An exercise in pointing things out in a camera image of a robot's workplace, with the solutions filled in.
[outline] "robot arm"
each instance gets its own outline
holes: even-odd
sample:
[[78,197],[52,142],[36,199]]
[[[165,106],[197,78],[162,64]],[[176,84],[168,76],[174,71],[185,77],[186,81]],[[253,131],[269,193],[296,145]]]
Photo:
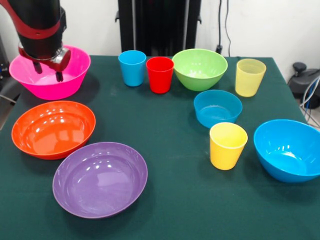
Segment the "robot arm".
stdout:
[[0,0],[12,18],[20,39],[20,55],[33,61],[37,73],[43,63],[56,71],[61,82],[62,71],[70,60],[70,50],[62,45],[67,28],[66,13],[59,0]]

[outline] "floor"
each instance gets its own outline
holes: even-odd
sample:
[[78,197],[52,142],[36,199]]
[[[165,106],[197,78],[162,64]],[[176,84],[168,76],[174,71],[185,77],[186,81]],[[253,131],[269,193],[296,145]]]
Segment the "floor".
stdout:
[[300,107],[305,120],[308,122],[308,124],[318,131],[320,131],[320,107],[316,109],[308,110],[307,113],[304,109]]
[[5,100],[0,100],[0,131],[4,127],[6,120],[9,117],[9,114],[12,111],[13,107],[13,105],[9,104]]

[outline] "orange bowl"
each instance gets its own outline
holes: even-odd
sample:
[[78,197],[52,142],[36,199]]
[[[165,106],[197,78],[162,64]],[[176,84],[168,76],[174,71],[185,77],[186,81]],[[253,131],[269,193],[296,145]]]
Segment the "orange bowl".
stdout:
[[11,137],[26,154],[44,160],[67,157],[86,144],[96,126],[90,108],[74,101],[51,101],[26,111]]

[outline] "pink bowl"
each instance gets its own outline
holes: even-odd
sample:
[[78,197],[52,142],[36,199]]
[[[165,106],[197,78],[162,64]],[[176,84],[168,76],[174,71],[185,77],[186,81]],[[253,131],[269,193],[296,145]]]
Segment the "pink bowl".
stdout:
[[44,64],[42,73],[35,71],[31,60],[17,56],[9,67],[11,76],[27,88],[31,93],[44,100],[64,99],[80,88],[90,67],[90,56],[80,48],[66,45],[71,51],[68,66],[62,72],[63,82],[57,82],[56,72]]

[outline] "red cup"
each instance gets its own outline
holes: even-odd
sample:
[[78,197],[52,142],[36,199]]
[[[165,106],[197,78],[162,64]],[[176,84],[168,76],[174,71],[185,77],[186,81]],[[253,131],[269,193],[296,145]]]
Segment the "red cup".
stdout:
[[155,94],[165,94],[170,90],[174,62],[164,56],[155,56],[146,62],[150,89]]

